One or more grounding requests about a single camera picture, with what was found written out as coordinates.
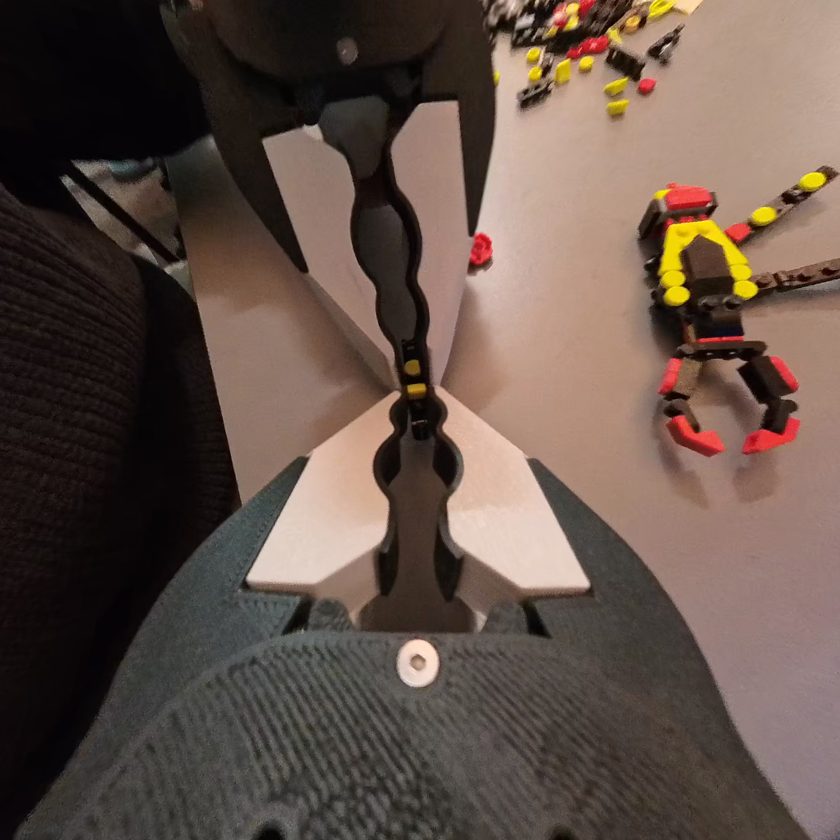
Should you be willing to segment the black red yellow lego model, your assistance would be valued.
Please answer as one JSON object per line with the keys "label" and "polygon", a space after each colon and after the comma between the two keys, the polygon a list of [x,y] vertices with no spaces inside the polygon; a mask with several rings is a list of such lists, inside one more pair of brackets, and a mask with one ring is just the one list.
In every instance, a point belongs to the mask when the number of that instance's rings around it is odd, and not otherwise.
{"label": "black red yellow lego model", "polygon": [[799,382],[781,358],[768,354],[766,343],[746,338],[742,310],[756,297],[838,280],[838,259],[756,274],[742,247],[837,179],[837,169],[818,167],[725,228],[713,219],[717,195],[702,186],[671,182],[647,205],[637,238],[652,246],[645,263],[653,282],[652,302],[675,318],[681,337],[658,388],[665,427],[677,445],[705,457],[725,450],[719,435],[703,429],[690,406],[704,367],[713,361],[739,361],[738,374],[764,409],[759,428],[744,440],[744,455],[796,439],[801,422],[791,396]]}

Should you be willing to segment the black yellow lego limb assembly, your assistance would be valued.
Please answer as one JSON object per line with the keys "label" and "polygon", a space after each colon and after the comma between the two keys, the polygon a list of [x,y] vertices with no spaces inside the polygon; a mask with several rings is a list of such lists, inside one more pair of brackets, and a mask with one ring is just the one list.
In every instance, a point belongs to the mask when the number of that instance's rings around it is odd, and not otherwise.
{"label": "black yellow lego limb assembly", "polygon": [[411,430],[416,440],[429,436],[427,367],[422,349],[414,339],[401,341],[402,387],[407,399]]}

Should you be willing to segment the pile of lego pieces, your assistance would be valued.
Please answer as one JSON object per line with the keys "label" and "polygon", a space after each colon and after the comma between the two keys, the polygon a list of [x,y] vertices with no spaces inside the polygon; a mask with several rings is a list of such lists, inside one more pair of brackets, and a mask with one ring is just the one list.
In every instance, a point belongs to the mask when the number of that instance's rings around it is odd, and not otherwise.
{"label": "pile of lego pieces", "polygon": [[687,18],[699,2],[690,1],[482,1],[482,22],[489,42],[507,34],[511,50],[522,50],[527,80],[517,92],[521,112],[537,108],[566,86],[573,74],[591,75],[599,60],[612,73],[603,89],[610,120],[627,111],[627,94],[646,98],[658,81],[647,65],[666,67],[673,58],[685,23],[657,37],[644,52],[626,41],[664,18]]}

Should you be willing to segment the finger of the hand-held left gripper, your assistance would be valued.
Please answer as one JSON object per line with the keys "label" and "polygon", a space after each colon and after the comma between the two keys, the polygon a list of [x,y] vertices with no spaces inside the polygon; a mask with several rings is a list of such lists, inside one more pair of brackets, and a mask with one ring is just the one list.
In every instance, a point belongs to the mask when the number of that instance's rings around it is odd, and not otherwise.
{"label": "finger of the hand-held left gripper", "polygon": [[457,101],[419,104],[392,142],[395,183],[413,210],[417,282],[428,311],[427,351],[441,385],[466,287],[469,232]]}
{"label": "finger of the hand-held left gripper", "polygon": [[375,377],[394,390],[392,345],[377,320],[375,285],[351,236],[354,175],[372,174],[378,165],[387,113],[379,98],[335,101],[316,124],[267,135],[262,147],[313,294]]}

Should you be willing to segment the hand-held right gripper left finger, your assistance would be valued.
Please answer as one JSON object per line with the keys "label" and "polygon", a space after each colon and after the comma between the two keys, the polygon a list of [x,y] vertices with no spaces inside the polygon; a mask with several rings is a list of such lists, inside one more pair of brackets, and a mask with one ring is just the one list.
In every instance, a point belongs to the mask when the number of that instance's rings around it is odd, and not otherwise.
{"label": "hand-held right gripper left finger", "polygon": [[353,623],[380,595],[391,481],[375,457],[396,432],[397,400],[391,393],[311,451],[247,572],[251,591],[339,602]]}

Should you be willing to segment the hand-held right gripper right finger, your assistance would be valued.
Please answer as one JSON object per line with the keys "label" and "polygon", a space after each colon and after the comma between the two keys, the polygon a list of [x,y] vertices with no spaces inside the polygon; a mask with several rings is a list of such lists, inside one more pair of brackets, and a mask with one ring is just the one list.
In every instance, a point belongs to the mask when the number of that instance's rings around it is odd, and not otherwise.
{"label": "hand-held right gripper right finger", "polygon": [[586,595],[584,572],[525,454],[438,387],[433,470],[444,486],[434,574],[483,627],[493,608]]}

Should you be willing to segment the person's dark knit sweater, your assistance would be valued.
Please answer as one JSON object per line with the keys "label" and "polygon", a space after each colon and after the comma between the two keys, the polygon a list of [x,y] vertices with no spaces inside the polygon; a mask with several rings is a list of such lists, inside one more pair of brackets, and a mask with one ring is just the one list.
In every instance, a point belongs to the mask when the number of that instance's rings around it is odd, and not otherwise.
{"label": "person's dark knit sweater", "polygon": [[209,133],[157,2],[2,2],[2,838],[84,739],[235,477],[193,299],[69,194]]}

